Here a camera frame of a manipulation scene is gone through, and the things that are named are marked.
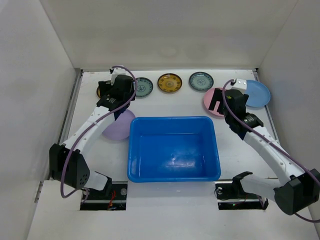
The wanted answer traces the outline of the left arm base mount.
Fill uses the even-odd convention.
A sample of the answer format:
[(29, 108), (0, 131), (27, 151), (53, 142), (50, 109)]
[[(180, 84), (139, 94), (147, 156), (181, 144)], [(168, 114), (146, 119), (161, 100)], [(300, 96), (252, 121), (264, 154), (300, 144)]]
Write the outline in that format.
[(91, 192), (80, 205), (81, 211), (125, 211), (127, 208), (127, 181), (114, 181), (107, 196)]

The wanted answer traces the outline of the pink plastic plate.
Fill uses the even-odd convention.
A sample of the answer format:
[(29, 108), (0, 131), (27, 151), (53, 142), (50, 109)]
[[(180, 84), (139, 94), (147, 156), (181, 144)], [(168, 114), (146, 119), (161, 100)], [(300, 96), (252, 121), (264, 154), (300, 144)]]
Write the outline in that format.
[(220, 102), (219, 101), (217, 101), (216, 103), (215, 103), (215, 106), (214, 106), (214, 109), (213, 110), (209, 110), (209, 107), (210, 107), (210, 103), (211, 103), (211, 100), (212, 100), (212, 98), (213, 98), (213, 95), (214, 95), (214, 91), (216, 90), (216, 88), (211, 88), (211, 89), (209, 89), (206, 93), (205, 93), (205, 95), (204, 95), (204, 97), (203, 97), (203, 104), (204, 104), (204, 107), (206, 108), (206, 110), (210, 113), (210, 114), (212, 114), (213, 116), (215, 116), (215, 117), (218, 117), (218, 118), (223, 118), (224, 117), (224, 115), (223, 114), (220, 114), (219, 112), (218, 112), (218, 108), (219, 108), (219, 105), (220, 105)]

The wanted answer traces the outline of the light blue plastic plate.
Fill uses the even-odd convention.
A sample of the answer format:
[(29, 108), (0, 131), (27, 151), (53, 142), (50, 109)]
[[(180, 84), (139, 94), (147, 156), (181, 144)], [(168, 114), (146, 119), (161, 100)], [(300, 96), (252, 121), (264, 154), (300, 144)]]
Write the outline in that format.
[(269, 89), (256, 80), (247, 80), (245, 94), (248, 95), (246, 106), (252, 108), (262, 108), (267, 105), (271, 99)]

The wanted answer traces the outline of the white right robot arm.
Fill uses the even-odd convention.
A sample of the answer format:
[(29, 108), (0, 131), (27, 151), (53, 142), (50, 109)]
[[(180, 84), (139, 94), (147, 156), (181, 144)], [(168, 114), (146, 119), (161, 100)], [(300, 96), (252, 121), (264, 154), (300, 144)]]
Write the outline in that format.
[(248, 98), (238, 89), (216, 89), (209, 109), (217, 108), (229, 128), (260, 155), (277, 179), (266, 179), (245, 171), (233, 177), (232, 193), (239, 198), (258, 195), (275, 202), (285, 214), (296, 215), (319, 200), (320, 173), (316, 169), (306, 169), (283, 150), (263, 122), (246, 111)]

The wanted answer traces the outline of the yellow patterned plate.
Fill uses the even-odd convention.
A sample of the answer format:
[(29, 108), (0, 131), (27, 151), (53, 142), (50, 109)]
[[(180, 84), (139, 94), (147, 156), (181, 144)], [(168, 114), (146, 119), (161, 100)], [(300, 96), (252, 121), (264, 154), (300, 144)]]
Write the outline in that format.
[(168, 94), (177, 92), (183, 85), (182, 79), (174, 73), (165, 73), (157, 80), (158, 88)]
[(98, 98), (100, 99), (101, 98), (101, 92), (100, 92), (100, 87), (99, 86), (96, 89), (96, 94), (97, 94)]

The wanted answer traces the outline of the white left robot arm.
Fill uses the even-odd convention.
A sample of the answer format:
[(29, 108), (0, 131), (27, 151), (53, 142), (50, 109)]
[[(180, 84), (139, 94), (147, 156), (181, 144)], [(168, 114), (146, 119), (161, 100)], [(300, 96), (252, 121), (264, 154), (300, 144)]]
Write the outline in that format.
[(49, 149), (51, 177), (60, 182), (62, 198), (70, 195), (64, 187), (74, 191), (94, 191), (100, 197), (112, 194), (112, 179), (90, 170), (85, 157), (103, 131), (126, 111), (136, 96), (136, 78), (130, 74), (113, 74), (106, 90), (100, 91), (100, 99), (84, 124), (62, 144), (53, 144)]

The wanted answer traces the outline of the purple plastic plate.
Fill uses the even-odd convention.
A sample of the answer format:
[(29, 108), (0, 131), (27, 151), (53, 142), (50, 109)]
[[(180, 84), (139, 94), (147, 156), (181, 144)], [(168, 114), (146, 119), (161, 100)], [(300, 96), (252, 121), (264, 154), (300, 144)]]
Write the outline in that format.
[(135, 118), (136, 116), (134, 113), (129, 109), (126, 109), (102, 132), (102, 135), (112, 141), (121, 141), (127, 139), (130, 136), (131, 122)]

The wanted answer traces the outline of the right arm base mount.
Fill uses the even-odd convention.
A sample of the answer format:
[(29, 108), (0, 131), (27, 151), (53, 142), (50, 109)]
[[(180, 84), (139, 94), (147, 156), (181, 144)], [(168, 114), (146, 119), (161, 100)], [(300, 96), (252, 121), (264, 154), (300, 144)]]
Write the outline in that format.
[(269, 206), (267, 198), (253, 193), (239, 193), (231, 180), (216, 181), (214, 195), (217, 198), (217, 206), (220, 211), (235, 210), (261, 210), (265, 211)]

